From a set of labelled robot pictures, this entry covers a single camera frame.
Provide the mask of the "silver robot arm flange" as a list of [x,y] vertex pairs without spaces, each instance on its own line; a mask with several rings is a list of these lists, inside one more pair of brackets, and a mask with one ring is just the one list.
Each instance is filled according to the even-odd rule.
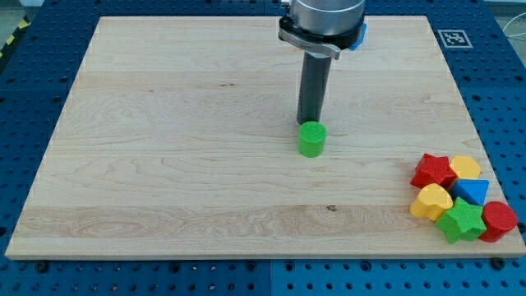
[[278,38],[318,58],[339,59],[357,42],[365,18],[365,0],[282,1]]

